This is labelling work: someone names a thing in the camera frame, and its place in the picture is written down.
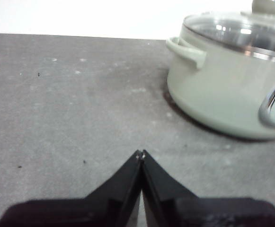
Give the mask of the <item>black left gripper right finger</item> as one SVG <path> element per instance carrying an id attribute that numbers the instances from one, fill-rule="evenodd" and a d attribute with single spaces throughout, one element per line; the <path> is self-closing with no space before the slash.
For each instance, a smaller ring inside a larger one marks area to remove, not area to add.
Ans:
<path id="1" fill-rule="evenodd" d="M 198 197 L 141 152 L 142 193 L 150 227 L 275 227 L 275 206 L 248 197 Z"/>

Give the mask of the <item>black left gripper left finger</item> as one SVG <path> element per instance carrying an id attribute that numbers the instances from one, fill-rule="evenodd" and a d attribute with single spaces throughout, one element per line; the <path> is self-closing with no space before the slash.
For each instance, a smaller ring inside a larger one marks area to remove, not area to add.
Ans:
<path id="1" fill-rule="evenodd" d="M 134 227 L 140 204 L 141 166 L 142 152 L 137 150 L 87 197 L 14 204 L 0 218 L 0 227 Z"/>

